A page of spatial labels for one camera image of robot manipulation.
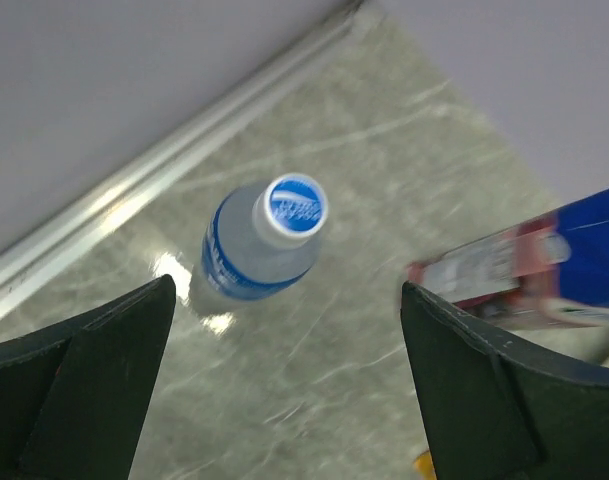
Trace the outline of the grape juice carton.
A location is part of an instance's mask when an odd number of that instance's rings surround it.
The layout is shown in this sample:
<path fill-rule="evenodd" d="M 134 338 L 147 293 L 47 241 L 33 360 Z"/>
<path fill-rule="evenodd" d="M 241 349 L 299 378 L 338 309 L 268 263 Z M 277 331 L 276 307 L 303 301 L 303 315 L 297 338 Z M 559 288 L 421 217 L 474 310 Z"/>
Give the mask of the grape juice carton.
<path fill-rule="evenodd" d="M 609 327 L 609 189 L 413 262 L 407 278 L 505 329 Z"/>

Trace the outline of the aluminium frame rail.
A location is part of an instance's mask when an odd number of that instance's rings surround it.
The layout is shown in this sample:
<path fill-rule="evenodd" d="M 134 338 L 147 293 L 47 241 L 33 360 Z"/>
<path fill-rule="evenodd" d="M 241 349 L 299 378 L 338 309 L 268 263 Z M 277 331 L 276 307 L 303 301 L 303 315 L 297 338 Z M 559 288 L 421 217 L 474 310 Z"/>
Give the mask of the aluminium frame rail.
<path fill-rule="evenodd" d="M 371 1 L 349 2 L 1 254 L 0 320 L 356 43 L 369 29 L 373 6 Z"/>

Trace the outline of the pineapple juice carton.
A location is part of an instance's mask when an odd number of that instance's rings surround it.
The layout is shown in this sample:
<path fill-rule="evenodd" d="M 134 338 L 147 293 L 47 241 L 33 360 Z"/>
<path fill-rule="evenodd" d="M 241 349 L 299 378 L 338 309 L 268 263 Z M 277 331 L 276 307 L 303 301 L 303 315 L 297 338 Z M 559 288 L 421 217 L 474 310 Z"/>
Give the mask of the pineapple juice carton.
<path fill-rule="evenodd" d="M 436 480 L 433 459 L 429 450 L 421 453 L 414 461 L 413 467 L 423 480 Z"/>

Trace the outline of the water bottle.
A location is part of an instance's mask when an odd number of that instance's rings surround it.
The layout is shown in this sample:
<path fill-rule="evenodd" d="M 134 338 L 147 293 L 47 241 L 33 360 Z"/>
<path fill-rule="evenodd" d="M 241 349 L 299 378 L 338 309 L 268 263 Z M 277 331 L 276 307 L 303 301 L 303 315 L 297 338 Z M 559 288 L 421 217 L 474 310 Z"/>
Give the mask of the water bottle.
<path fill-rule="evenodd" d="M 215 209 L 190 283 L 197 314 L 219 315 L 301 280 L 319 256 L 329 201 L 302 173 L 242 185 Z"/>

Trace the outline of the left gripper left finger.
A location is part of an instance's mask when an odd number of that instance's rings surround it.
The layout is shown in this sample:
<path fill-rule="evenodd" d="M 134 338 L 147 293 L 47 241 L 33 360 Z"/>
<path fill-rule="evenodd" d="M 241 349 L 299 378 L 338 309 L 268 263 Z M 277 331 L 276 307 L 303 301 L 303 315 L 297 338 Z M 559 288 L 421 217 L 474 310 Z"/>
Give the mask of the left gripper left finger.
<path fill-rule="evenodd" d="M 163 275 L 0 343 L 0 479 L 126 479 L 167 344 Z"/>

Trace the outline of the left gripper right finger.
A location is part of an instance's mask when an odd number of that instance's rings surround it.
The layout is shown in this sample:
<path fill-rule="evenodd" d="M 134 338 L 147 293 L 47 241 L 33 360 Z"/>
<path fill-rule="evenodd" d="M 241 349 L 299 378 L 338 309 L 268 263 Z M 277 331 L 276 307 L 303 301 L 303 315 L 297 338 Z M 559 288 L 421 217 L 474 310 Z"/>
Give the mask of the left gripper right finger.
<path fill-rule="evenodd" d="M 409 282 L 401 326 L 437 478 L 609 479 L 609 368 Z"/>

